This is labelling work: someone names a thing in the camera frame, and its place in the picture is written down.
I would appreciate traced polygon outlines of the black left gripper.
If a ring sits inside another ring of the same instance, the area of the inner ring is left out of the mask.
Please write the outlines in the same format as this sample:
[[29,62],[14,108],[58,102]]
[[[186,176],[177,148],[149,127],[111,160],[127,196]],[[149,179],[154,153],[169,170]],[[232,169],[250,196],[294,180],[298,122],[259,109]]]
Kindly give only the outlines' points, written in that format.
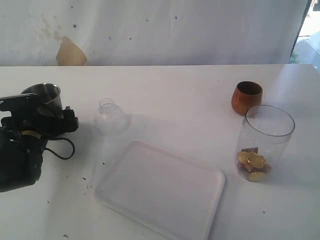
[[40,98],[22,93],[0,98],[0,146],[2,148],[45,148],[48,141],[79,128],[74,110],[66,106],[62,117],[37,111]]

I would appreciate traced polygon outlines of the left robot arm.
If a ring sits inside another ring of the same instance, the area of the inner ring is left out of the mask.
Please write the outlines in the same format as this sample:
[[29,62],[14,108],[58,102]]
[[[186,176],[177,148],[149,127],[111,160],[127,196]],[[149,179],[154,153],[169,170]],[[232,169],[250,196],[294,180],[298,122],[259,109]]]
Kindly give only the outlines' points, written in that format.
[[33,185],[41,176],[43,152],[48,141],[65,140],[79,120],[69,106],[61,116],[35,93],[2,97],[0,110],[11,115],[1,119],[0,191]]

